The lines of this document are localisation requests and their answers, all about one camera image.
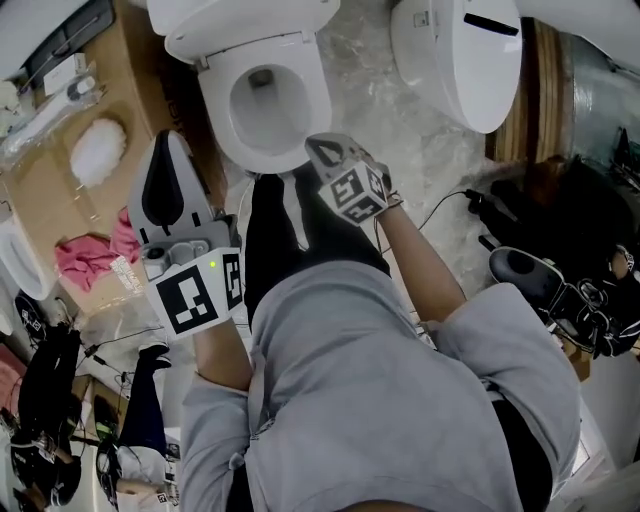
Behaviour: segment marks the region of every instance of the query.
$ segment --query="marble floor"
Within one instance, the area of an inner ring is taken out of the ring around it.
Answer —
[[[333,130],[351,135],[375,159],[391,169],[394,185],[405,199],[411,218],[420,224],[432,208],[452,190],[485,189],[496,173],[484,158],[484,137],[472,133],[422,102],[401,80],[395,67],[389,35],[388,0],[343,0],[342,6],[318,34],[325,75],[333,104]],[[250,180],[225,161],[229,190],[227,210],[239,214],[244,235],[251,213]],[[299,209],[291,183],[285,204],[304,244]],[[467,212],[467,200],[447,200],[423,233],[435,246],[472,296],[489,282],[488,252],[477,242],[483,227]],[[373,235],[372,226],[366,226]],[[398,286],[404,291],[393,256],[387,255]],[[236,318],[243,338],[250,344],[246,314]],[[109,341],[157,327],[157,319],[144,299],[94,317],[83,332],[86,344]],[[150,331],[104,345],[98,355],[118,371],[131,371],[137,347],[162,331]],[[192,360],[191,344],[172,348],[175,362]],[[116,370],[84,361],[79,373],[92,373],[118,390]]]

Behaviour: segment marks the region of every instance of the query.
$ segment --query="cardboard box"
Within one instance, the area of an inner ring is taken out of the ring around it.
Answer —
[[[118,431],[122,432],[124,419],[127,415],[127,407],[129,406],[129,401],[124,396],[112,391],[90,375],[82,375],[73,379],[71,392],[82,401],[82,421],[78,424],[74,432],[76,437],[90,441],[99,441],[93,413],[93,404],[97,396],[104,398],[117,413]]]
[[[65,122],[3,176],[13,211],[32,247],[56,275],[57,244],[87,233],[111,236],[118,212],[127,205],[138,163],[163,129],[185,136],[210,189],[212,204],[224,204],[226,182],[195,71],[164,51],[163,40],[153,33],[145,10],[127,0],[115,0],[114,5],[114,25],[83,49],[87,63],[96,66],[104,97],[97,106]],[[87,189],[71,173],[69,156],[98,118],[113,119],[123,126],[127,149],[111,176]],[[127,284],[126,278],[121,281],[115,273],[108,274],[89,293],[64,277],[60,282],[82,311],[93,314],[143,293],[146,277],[140,262],[131,266],[128,278]]]

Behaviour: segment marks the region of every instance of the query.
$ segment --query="white toilet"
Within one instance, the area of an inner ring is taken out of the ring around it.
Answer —
[[[509,114],[522,61],[514,0],[401,0],[391,42],[406,84],[460,124],[490,133]]]
[[[29,297],[44,300],[49,296],[56,278],[40,262],[15,214],[0,224],[0,261]]]
[[[154,30],[175,58],[200,66],[216,139],[242,168],[287,172],[328,131],[331,101],[316,32],[340,0],[149,0]]]

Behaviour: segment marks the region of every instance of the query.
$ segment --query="black cable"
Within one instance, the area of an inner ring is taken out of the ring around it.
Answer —
[[[78,364],[78,366],[76,366],[76,372],[80,369],[80,367],[82,366],[82,363],[84,363],[87,360],[87,355],[86,354],[87,353],[85,351],[85,356],[80,360],[80,363]]]
[[[380,254],[384,254],[382,251],[382,244],[380,243],[380,235],[378,234],[378,219],[374,217],[373,219],[373,231],[376,234],[376,244],[378,244],[378,252]]]
[[[450,197],[456,196],[456,195],[458,195],[458,194],[462,194],[462,195],[464,195],[464,194],[465,194],[465,191],[464,191],[464,190],[459,190],[458,192],[453,192],[453,193],[449,194],[448,196],[444,196],[444,197],[440,200],[440,202],[436,205],[436,207],[435,207],[433,210],[431,210],[431,213],[430,213],[430,214],[429,214],[429,216],[425,219],[425,221],[424,221],[422,224],[420,224],[420,227],[418,228],[418,231],[422,230],[422,228],[423,228],[423,227],[425,227],[425,226],[427,225],[427,222],[429,222],[429,221],[431,220],[431,217],[433,217],[433,214],[434,214],[434,213],[436,213],[436,210],[440,207],[440,205],[441,205],[442,203],[444,203],[444,202],[445,202],[447,199],[449,199]]]
[[[425,226],[427,225],[427,222],[429,222],[429,221],[431,220],[431,217],[433,217],[433,214],[434,214],[434,213],[436,213],[436,211],[438,210],[438,208],[440,208],[440,205],[441,205],[442,203],[444,203],[444,202],[445,202],[447,199],[449,199],[450,197],[453,197],[453,196],[458,195],[458,194],[465,195],[465,194],[466,194],[466,191],[464,191],[464,190],[459,190],[458,192],[452,192],[451,194],[448,194],[448,195],[444,196],[444,197],[440,200],[440,202],[436,205],[436,207],[435,207],[433,210],[431,210],[431,213],[427,216],[427,218],[424,220],[424,222],[423,222],[422,224],[420,224],[420,227],[418,228],[418,231],[421,231],[421,230],[422,230],[422,228],[423,228],[423,227],[425,227]],[[377,239],[377,240],[379,240],[379,237],[378,237],[378,225],[377,225],[377,223],[375,224],[375,232],[376,232],[376,239]],[[386,253],[388,253],[390,250],[391,250],[391,247],[389,246],[389,247],[387,247],[384,251],[381,251],[381,252],[380,252],[380,254],[386,254]]]
[[[126,336],[121,336],[120,338],[116,338],[114,340],[103,341],[101,343],[96,343],[95,345],[91,345],[89,348],[87,348],[84,351],[84,357],[80,361],[80,364],[78,364],[78,366],[76,366],[76,371],[78,371],[78,369],[80,368],[82,363],[84,363],[88,358],[92,357],[92,358],[95,359],[96,352],[98,351],[98,349],[100,347],[102,347],[104,345],[108,345],[109,343],[115,343],[116,341],[126,340],[127,338],[133,338],[134,336],[139,336],[140,334],[144,334],[146,332],[159,331],[161,329],[164,329],[164,327],[151,327],[149,329],[145,329],[145,330],[140,331],[140,332],[136,332],[136,333],[133,333],[133,334],[127,334]],[[104,361],[104,359],[100,359],[100,361],[98,361],[98,363],[103,365],[103,366],[109,366],[111,369],[113,369],[116,372],[120,373],[120,370],[118,370],[117,368],[113,368],[113,366],[110,366],[109,364],[107,364],[106,361]]]
[[[103,341],[101,343],[97,343],[96,345],[93,345],[93,347],[102,347],[103,345],[108,345],[109,343],[115,343],[116,341],[126,340],[127,338],[133,338],[134,336],[139,336],[140,334],[144,334],[145,332],[160,331],[162,329],[164,329],[164,327],[162,327],[162,326],[160,326],[160,327],[151,327],[149,329],[145,329],[144,331],[136,332],[134,334],[128,334],[126,336],[121,336],[120,338],[116,338],[115,340],[109,340],[109,341]]]

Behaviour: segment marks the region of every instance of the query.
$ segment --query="toilet bowl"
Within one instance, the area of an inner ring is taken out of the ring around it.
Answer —
[[[166,36],[168,53],[200,66],[200,86],[221,149],[239,166],[260,174],[306,163],[306,138],[331,126],[315,33],[340,1],[175,4],[150,0],[152,25]]]
[[[0,260],[29,297],[47,298],[56,282],[55,276],[40,263],[15,215],[0,224]]]

